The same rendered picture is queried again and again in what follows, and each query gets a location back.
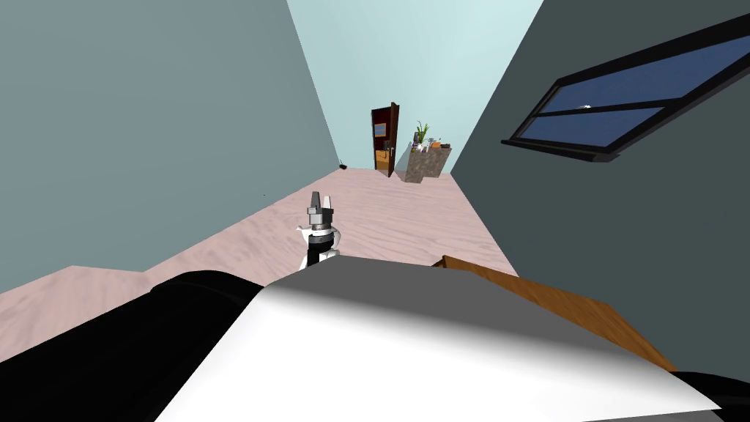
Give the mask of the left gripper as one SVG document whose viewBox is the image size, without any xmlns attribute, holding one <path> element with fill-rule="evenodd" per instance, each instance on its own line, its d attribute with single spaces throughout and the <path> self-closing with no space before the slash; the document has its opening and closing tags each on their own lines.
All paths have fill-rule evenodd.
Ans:
<svg viewBox="0 0 750 422">
<path fill-rule="evenodd" d="M 318 191 L 311 194 L 311 204 L 308 208 L 308 220 L 314 231 L 329 230 L 332 228 L 333 207 L 331 198 L 325 196 L 321 203 Z"/>
</svg>

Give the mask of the dark brown door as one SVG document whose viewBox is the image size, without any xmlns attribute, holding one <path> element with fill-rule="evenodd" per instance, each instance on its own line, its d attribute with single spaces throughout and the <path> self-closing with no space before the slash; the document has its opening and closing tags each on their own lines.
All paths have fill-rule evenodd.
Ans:
<svg viewBox="0 0 750 422">
<path fill-rule="evenodd" d="M 396 164 L 399 104 L 371 111 L 371 135 L 374 151 L 374 168 L 386 177 L 392 177 Z"/>
</svg>

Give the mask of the stone counter with plant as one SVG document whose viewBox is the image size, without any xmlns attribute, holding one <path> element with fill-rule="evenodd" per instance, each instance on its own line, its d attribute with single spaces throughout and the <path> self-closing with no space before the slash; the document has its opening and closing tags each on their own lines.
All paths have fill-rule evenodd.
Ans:
<svg viewBox="0 0 750 422">
<path fill-rule="evenodd" d="M 427 124 L 417 121 L 408 154 L 405 182 L 421 183 L 425 177 L 439 177 L 452 152 L 451 145 L 442 143 L 440 138 L 429 138 L 428 129 Z"/>
</svg>

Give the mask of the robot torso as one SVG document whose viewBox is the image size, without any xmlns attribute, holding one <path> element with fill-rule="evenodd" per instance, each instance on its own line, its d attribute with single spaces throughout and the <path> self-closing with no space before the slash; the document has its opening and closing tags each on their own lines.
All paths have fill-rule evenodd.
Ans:
<svg viewBox="0 0 750 422">
<path fill-rule="evenodd" d="M 474 273 L 339 256 L 264 287 L 155 422 L 721 422 L 715 411 Z"/>
</svg>

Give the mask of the brown wooden door leaf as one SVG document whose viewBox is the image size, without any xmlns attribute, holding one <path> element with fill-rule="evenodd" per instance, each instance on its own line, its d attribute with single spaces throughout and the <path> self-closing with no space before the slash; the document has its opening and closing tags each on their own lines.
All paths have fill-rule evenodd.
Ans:
<svg viewBox="0 0 750 422">
<path fill-rule="evenodd" d="M 474 273 L 667 371 L 677 371 L 673 363 L 606 303 L 451 256 L 443 255 L 434 266 Z"/>
</svg>

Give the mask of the black framed window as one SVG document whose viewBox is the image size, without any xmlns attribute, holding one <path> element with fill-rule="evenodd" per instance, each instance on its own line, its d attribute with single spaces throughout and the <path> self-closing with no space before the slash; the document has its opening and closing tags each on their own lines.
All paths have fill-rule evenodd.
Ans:
<svg viewBox="0 0 750 422">
<path fill-rule="evenodd" d="M 508 146 L 609 162 L 750 74 L 750 13 L 557 79 Z"/>
</svg>

